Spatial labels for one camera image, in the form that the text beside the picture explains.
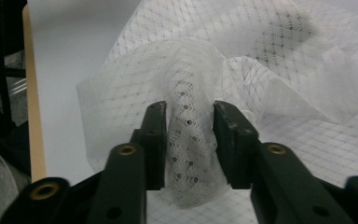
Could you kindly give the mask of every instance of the wooden edge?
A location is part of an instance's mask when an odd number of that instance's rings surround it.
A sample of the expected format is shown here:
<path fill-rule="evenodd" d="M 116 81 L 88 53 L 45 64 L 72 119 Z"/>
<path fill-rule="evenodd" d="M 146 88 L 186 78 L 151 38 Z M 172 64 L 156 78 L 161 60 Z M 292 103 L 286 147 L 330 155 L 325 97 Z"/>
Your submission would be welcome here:
<path fill-rule="evenodd" d="M 27 76 L 28 122 L 30 133 L 32 182 L 46 177 L 45 150 L 43 148 L 42 123 L 34 66 L 34 43 L 28 5 L 22 11 L 25 45 L 25 69 Z"/>

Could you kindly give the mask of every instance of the white mesh fabric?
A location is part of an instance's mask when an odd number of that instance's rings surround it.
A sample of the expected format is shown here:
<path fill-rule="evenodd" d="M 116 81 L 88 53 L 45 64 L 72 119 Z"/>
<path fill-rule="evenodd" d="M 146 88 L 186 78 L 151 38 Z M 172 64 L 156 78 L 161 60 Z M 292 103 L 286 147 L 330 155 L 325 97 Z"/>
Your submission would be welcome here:
<path fill-rule="evenodd" d="M 148 105 L 167 101 L 158 197 L 200 205 L 227 189 L 214 153 L 214 100 L 236 105 L 262 136 L 264 115 L 342 122 L 358 113 L 358 17 L 316 1 L 143 1 L 78 94 L 96 171 Z"/>

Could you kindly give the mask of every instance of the screw hole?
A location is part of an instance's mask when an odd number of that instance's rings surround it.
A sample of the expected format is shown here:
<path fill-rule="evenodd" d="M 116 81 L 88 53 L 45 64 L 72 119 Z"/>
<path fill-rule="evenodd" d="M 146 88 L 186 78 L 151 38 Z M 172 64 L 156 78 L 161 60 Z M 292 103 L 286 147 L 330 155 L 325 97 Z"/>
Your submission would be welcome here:
<path fill-rule="evenodd" d="M 122 214 L 121 209 L 119 207 L 112 207 L 106 211 L 106 217 L 109 219 L 116 219 L 120 217 Z"/>
<path fill-rule="evenodd" d="M 37 186 L 31 191 L 30 197 L 33 200 L 45 200 L 49 197 L 54 196 L 60 189 L 60 185 L 55 182 L 44 183 Z"/>
<path fill-rule="evenodd" d="M 40 195 L 50 194 L 53 191 L 52 186 L 45 186 L 44 188 L 40 189 L 37 193 Z"/>
<path fill-rule="evenodd" d="M 312 211 L 320 217 L 329 217 L 330 216 L 330 212 L 326 208 L 321 207 L 319 205 L 314 205 L 312 207 Z"/>
<path fill-rule="evenodd" d="M 118 154 L 122 155 L 122 156 L 128 156 L 131 155 L 133 153 L 136 152 L 136 148 L 135 147 L 122 147 L 119 151 Z"/>
<path fill-rule="evenodd" d="M 286 149 L 284 149 L 283 147 L 280 147 L 280 146 L 276 146 L 276 145 L 268 146 L 268 151 L 270 153 L 277 154 L 277 155 L 283 155 L 286 153 Z"/>

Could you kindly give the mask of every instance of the white table surface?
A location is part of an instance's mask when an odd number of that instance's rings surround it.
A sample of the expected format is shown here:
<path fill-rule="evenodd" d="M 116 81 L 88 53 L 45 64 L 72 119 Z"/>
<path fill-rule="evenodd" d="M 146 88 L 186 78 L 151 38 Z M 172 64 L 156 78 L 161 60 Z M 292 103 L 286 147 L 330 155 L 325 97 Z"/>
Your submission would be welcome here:
<path fill-rule="evenodd" d="M 140 0 L 30 0 L 47 176 L 93 174 L 76 85 L 96 74 Z M 358 0 L 326 0 L 358 14 Z"/>

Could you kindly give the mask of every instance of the brass screw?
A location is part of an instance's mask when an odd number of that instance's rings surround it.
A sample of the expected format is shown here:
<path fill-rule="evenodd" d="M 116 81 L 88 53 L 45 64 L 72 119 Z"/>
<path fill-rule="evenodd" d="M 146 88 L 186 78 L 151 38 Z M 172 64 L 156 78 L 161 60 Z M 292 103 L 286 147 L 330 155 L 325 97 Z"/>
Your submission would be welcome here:
<path fill-rule="evenodd" d="M 55 195 L 60 189 L 60 185 L 56 182 L 48 182 L 41 184 L 31 191 L 30 198 L 41 201 Z"/>
<path fill-rule="evenodd" d="M 125 146 L 125 147 L 122 147 L 121 149 L 118 150 L 118 155 L 130 156 L 135 152 L 136 152 L 135 147 Z"/>
<path fill-rule="evenodd" d="M 277 145 L 268 146 L 268 151 L 273 154 L 283 155 L 286 154 L 286 149 Z"/>

